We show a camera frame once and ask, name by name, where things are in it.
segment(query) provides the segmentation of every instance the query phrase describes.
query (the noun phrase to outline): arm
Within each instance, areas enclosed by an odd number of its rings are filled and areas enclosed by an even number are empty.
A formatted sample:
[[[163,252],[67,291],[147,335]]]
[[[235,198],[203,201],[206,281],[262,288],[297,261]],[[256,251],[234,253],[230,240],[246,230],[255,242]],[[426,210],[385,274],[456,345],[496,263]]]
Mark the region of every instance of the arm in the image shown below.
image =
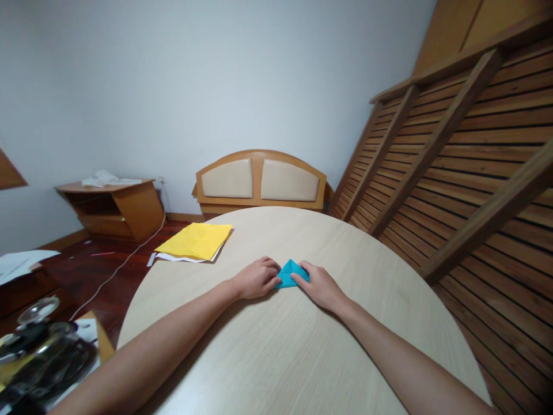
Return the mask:
[[[172,311],[118,350],[51,414],[135,412],[228,306],[240,299],[264,296],[272,290],[281,281],[277,277],[279,269],[276,262],[264,256],[234,278]]]
[[[447,370],[349,299],[322,267],[302,261],[307,282],[292,279],[319,306],[336,314],[357,337],[410,414],[493,414]]]

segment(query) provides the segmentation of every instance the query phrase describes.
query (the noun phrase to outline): beige cushioned panel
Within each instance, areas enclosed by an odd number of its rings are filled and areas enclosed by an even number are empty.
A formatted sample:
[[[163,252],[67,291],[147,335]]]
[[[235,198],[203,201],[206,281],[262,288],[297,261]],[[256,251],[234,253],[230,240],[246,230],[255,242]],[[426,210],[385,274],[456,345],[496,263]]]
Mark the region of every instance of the beige cushioned panel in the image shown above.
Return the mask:
[[[314,202],[319,178],[283,161],[265,159],[261,178],[261,199]]]
[[[221,164],[202,175],[207,197],[253,198],[252,159]]]

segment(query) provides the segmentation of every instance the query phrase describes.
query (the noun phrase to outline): pink pen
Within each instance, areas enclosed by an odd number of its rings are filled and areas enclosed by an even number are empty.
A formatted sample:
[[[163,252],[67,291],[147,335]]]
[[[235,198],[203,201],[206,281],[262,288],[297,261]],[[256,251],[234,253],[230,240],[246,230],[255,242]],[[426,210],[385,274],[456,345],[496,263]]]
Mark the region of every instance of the pink pen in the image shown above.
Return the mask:
[[[91,254],[90,256],[98,256],[98,255],[109,255],[114,254],[115,252],[102,252],[101,254]]]

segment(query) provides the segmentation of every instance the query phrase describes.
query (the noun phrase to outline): blue origami paper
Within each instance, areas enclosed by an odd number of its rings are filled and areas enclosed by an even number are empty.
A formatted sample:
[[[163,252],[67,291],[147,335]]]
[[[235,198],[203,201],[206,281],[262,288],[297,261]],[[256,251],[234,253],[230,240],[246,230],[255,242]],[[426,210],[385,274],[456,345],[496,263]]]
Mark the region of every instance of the blue origami paper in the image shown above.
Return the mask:
[[[288,262],[286,262],[286,265],[282,267],[282,270],[278,273],[278,277],[282,279],[282,282],[280,282],[275,287],[275,289],[286,288],[290,286],[297,286],[294,280],[292,280],[291,273],[298,274],[305,281],[309,282],[309,274],[301,266],[297,265],[294,261],[289,260]]]

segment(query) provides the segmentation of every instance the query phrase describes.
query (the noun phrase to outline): white wall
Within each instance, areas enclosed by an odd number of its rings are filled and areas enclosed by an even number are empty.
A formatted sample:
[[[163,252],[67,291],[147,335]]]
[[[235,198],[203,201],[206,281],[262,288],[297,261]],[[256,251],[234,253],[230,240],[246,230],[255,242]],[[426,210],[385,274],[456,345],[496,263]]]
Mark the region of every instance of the white wall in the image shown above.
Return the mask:
[[[0,147],[29,183],[0,191],[0,254],[36,248],[82,228],[54,186],[103,160],[93,126],[70,100],[26,15],[0,2]]]
[[[290,153],[335,187],[370,97],[411,74],[434,4],[29,0],[26,9],[114,155],[110,170],[165,176],[170,210],[199,213],[196,171],[238,150]]]

